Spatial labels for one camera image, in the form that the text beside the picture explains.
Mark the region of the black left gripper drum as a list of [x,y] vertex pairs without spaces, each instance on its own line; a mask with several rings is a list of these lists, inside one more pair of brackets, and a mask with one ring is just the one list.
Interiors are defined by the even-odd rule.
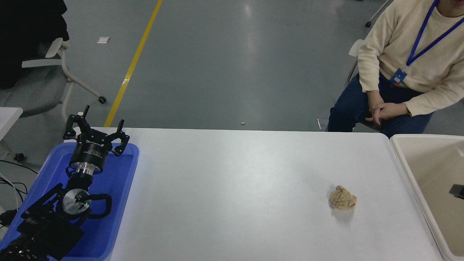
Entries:
[[77,170],[79,165],[88,163],[95,166],[98,171],[103,171],[111,149],[111,142],[107,139],[107,136],[103,132],[81,133],[78,135],[69,166],[73,170]]

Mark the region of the person's left hand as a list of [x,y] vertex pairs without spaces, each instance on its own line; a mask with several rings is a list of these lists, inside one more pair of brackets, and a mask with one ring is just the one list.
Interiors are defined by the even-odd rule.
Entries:
[[381,103],[372,107],[374,115],[379,120],[389,120],[401,115],[409,115],[410,111],[405,103]]

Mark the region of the person's right hand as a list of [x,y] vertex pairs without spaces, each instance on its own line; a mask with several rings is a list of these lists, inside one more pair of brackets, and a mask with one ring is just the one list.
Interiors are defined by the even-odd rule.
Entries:
[[368,98],[368,111],[370,116],[365,118],[365,121],[375,123],[376,125],[381,125],[381,107],[380,105],[384,104],[384,100],[382,99],[380,92],[378,90],[375,91],[366,91],[366,95]]

